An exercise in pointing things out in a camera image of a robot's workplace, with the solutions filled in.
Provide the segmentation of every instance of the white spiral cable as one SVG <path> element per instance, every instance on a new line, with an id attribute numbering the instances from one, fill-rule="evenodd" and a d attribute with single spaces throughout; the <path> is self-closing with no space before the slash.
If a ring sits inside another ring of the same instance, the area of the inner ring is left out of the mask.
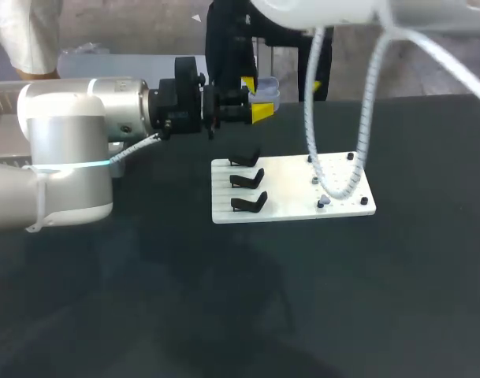
<path id="1" fill-rule="evenodd" d="M 313 88 L 322 42 L 325 37 L 324 28 L 318 28 L 316 30 L 313 43 L 311 45 L 304 94 L 304 121 L 308 152 L 311 156 L 311 162 L 314 167 L 315 175 L 318 177 L 318 181 L 322 185 L 322 188 L 331 198 L 338 200 L 350 198 L 354 190 L 359 185 L 362 177 L 363 168 L 366 164 L 367 153 L 369 150 L 371 121 L 373 117 L 374 100 L 376 97 L 381 65 L 383 63 L 385 53 L 393 40 L 407 39 L 415 43 L 480 99 L 480 79 L 475 74 L 469 71 L 447 50 L 439 46 L 432 39 L 416 31 L 397 28 L 393 23 L 391 13 L 389 13 L 388 0 L 385 0 L 382 5 L 383 7 L 379 10 L 380 19 L 384 24 L 385 32 L 379 38 L 370 60 L 359 124 L 359 136 L 356 148 L 357 156 L 355 159 L 353 172 L 348 179 L 346 187 L 341 191 L 331 188 L 331 186 L 327 183 L 326 177 L 322 171 L 322 166 L 318 159 L 318 151 L 314 137 Z"/>
<path id="2" fill-rule="evenodd" d="M 110 164 L 115 164 L 118 163 L 119 161 L 123 160 L 133 152 L 136 152 L 140 148 L 144 148 L 146 146 L 150 146 L 151 144 L 161 142 L 161 139 L 159 138 L 159 134 L 154 134 L 149 136 L 148 138 L 145 138 L 141 142 L 138 142 L 137 144 L 132 145 L 128 149 L 120 152 L 119 154 L 115 155 L 110 159 Z"/>
<path id="3" fill-rule="evenodd" d="M 369 69 L 366 79 L 366 90 L 363 96 L 362 114 L 360 117 L 359 126 L 359 138 L 357 140 L 357 156 L 355 159 L 355 166 L 350 178 L 348 179 L 345 189 L 339 191 L 331 188 L 324 176 L 322 166 L 318 159 L 317 146 L 315 144 L 314 127 L 313 127 L 313 88 L 315 77 L 317 73 L 318 59 L 320 58 L 320 50 L 322 48 L 322 42 L 325 36 L 325 29 L 318 28 L 315 32 L 315 37 L 311 45 L 310 59 L 308 62 L 306 87 L 304 95 L 304 122 L 306 128 L 306 139 L 308 145 L 308 152 L 311 156 L 311 163 L 315 170 L 315 175 L 318 177 L 318 181 L 322 185 L 324 191 L 329 194 L 330 197 L 335 199 L 347 199 L 349 198 L 359 184 L 360 178 L 363 173 L 363 166 L 366 164 L 367 151 L 369 149 L 369 138 L 371 119 L 373 117 L 374 98 L 376 94 L 376 88 L 378 86 L 378 77 L 381 71 L 381 63 L 385 52 L 389 47 L 391 39 L 386 35 L 382 35 L 374 48 L 373 56 L 370 61 Z"/>

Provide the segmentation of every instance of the white board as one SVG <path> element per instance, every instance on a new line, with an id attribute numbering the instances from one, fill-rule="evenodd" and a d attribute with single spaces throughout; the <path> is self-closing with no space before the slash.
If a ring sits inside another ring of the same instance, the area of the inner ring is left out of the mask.
<path id="1" fill-rule="evenodd" d="M 352 172 L 353 161 L 349 161 L 347 155 L 319 155 L 327 180 L 335 187 L 344 187 Z M 261 168 L 265 176 L 258 189 L 231 188 L 231 175 L 253 179 Z M 331 199 L 323 209 L 317 207 L 317 202 L 325 192 L 320 184 L 312 183 L 313 177 L 313 165 L 307 162 L 307 155 L 261 157 L 253 168 L 231 166 L 228 159 L 214 160 L 211 162 L 213 221 L 217 224 L 297 221 L 358 217 L 376 212 L 365 174 L 352 197 L 344 201 Z M 256 202 L 264 191 L 268 193 L 268 200 L 260 213 L 233 212 L 231 198 Z M 368 198 L 367 205 L 361 205 L 363 197 Z"/>

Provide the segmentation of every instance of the black tabletop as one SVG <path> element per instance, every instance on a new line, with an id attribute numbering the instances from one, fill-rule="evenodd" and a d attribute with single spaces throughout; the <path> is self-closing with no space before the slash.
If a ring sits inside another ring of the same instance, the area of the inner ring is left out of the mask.
<path id="1" fill-rule="evenodd" d="M 140 151 L 105 221 L 0 234 L 0 376 L 480 378 L 480 103 L 378 103 L 372 217 L 213 224 L 211 160 L 304 154 L 302 112 Z M 355 149 L 358 103 L 315 116 Z"/>

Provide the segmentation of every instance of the robotic arm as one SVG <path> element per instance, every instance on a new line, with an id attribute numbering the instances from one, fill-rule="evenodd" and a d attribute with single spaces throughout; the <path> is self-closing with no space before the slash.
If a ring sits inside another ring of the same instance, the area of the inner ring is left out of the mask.
<path id="1" fill-rule="evenodd" d="M 385 0 L 251 0 L 286 28 L 371 24 Z M 480 0 L 389 0 L 399 26 L 421 31 L 480 35 Z"/>
<path id="2" fill-rule="evenodd" d="M 175 79 L 157 90 L 131 78 L 0 83 L 0 133 L 17 122 L 1 142 L 23 140 L 31 152 L 23 168 L 0 164 L 0 229 L 37 232 L 108 216 L 110 166 L 120 160 L 110 160 L 109 142 L 147 145 L 202 127 L 212 139 L 221 120 L 262 118 L 247 88 L 218 93 L 204 84 L 193 57 L 177 58 Z"/>
<path id="3" fill-rule="evenodd" d="M 480 0 L 251 1 L 288 28 L 374 23 L 389 2 L 401 27 L 480 35 Z M 108 142 L 137 142 L 152 129 L 158 130 L 153 141 L 168 139 L 202 126 L 213 138 L 220 120 L 251 123 L 270 115 L 248 105 L 245 90 L 217 93 L 205 86 L 188 58 L 176 61 L 175 77 L 157 91 L 130 78 L 0 83 L 0 117 L 17 114 L 32 159 L 25 169 L 0 164 L 0 228 L 38 231 L 106 217 L 112 210 Z"/>

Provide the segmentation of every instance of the black bracket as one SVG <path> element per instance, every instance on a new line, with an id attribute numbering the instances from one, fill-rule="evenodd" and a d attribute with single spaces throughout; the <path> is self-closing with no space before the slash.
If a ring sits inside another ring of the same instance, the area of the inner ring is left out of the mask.
<path id="1" fill-rule="evenodd" d="M 259 196 L 257 202 L 250 202 L 240 198 L 231 198 L 231 206 L 233 211 L 248 211 L 249 213 L 258 213 L 264 207 L 268 200 L 268 192 L 264 191 Z"/>
<path id="2" fill-rule="evenodd" d="M 242 165 L 245 167 L 255 167 L 257 160 L 261 156 L 261 149 L 257 149 L 251 157 L 245 156 L 232 156 L 229 158 L 231 165 Z"/>
<path id="3" fill-rule="evenodd" d="M 264 178 L 264 168 L 261 168 L 254 179 L 248 179 L 247 177 L 231 175 L 229 182 L 231 187 L 246 187 L 247 189 L 257 189 Z"/>

